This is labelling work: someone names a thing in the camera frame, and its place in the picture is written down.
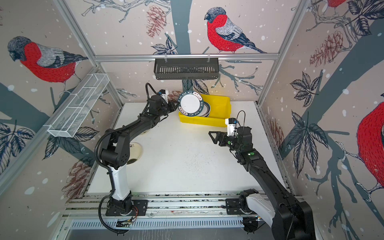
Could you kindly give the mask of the teal rim Hao Shi plate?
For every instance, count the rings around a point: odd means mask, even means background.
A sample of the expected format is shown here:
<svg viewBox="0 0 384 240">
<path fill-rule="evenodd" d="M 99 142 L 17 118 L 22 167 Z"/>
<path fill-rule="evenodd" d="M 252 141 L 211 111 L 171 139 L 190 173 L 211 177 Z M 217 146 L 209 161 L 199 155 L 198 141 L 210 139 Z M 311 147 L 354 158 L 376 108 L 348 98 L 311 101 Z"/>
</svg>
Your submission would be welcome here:
<svg viewBox="0 0 384 240">
<path fill-rule="evenodd" d="M 204 100 L 202 96 L 195 91 L 181 93 L 178 102 L 180 113 L 187 117 L 198 116 L 204 108 Z"/>
</svg>

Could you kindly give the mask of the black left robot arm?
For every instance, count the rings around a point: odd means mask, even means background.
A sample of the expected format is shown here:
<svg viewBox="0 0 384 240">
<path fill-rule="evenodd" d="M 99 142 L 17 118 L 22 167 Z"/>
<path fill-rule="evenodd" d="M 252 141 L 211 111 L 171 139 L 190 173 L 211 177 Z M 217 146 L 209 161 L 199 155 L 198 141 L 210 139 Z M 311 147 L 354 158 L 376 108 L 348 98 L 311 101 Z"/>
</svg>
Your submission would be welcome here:
<svg viewBox="0 0 384 240">
<path fill-rule="evenodd" d="M 128 214 L 133 209 L 132 192 L 128 185 L 126 173 L 130 158 L 131 141 L 143 132 L 154 128 L 177 110 L 179 103 L 168 101 L 161 95 L 151 96 L 138 118 L 121 128 L 109 129 L 95 146 L 95 160 L 108 171 L 112 190 L 109 195 L 111 207 Z"/>
</svg>

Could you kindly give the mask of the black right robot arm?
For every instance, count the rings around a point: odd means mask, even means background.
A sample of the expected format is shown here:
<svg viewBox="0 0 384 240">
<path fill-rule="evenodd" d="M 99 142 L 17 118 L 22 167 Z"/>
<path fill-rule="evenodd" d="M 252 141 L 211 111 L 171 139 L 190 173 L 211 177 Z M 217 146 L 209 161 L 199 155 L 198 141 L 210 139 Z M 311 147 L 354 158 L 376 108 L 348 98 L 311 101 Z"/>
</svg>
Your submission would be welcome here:
<svg viewBox="0 0 384 240">
<path fill-rule="evenodd" d="M 239 127 L 233 135 L 210 131 L 214 144 L 228 147 L 237 162 L 259 183 L 268 197 L 265 201 L 256 190 L 246 190 L 239 197 L 245 213 L 254 212 L 271 227 L 276 240 L 316 239 L 313 211 L 300 202 L 275 177 L 262 155 L 253 147 L 250 127 Z"/>
</svg>

